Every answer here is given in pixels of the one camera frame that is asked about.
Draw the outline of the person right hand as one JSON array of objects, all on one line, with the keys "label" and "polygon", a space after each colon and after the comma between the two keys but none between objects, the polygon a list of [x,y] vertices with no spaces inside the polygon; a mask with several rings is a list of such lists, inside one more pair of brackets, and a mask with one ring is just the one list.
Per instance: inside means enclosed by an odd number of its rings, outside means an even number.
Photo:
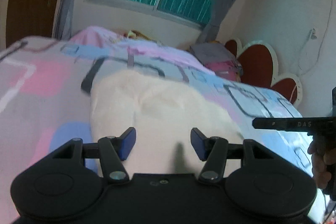
[{"label": "person right hand", "polygon": [[324,162],[324,154],[318,152],[318,146],[315,140],[310,143],[307,152],[311,155],[313,180],[317,188],[325,189],[331,180],[331,173],[326,170],[327,165]]}]

